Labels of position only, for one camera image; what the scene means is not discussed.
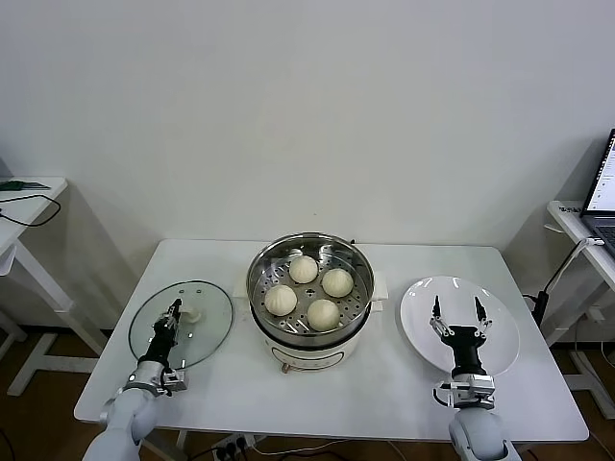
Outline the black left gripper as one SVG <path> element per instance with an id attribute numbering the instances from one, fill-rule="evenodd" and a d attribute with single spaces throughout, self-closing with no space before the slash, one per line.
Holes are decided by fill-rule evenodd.
<path id="1" fill-rule="evenodd" d="M 176 336 L 181 318 L 182 300 L 176 299 L 153 326 L 154 336 L 139 362 L 151 361 L 168 365 L 168 357 L 176 346 Z"/>

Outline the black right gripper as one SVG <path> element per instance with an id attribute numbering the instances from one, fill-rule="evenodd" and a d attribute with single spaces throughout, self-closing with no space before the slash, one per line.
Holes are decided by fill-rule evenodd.
<path id="1" fill-rule="evenodd" d="M 478 297 L 474 298 L 477 327 L 449 326 L 441 313 L 439 297 L 435 296 L 431 309 L 430 326 L 441 342 L 453 351 L 453 373 L 485 373 L 479 356 L 479 348 L 486 342 L 486 332 L 493 321 L 487 316 Z"/>

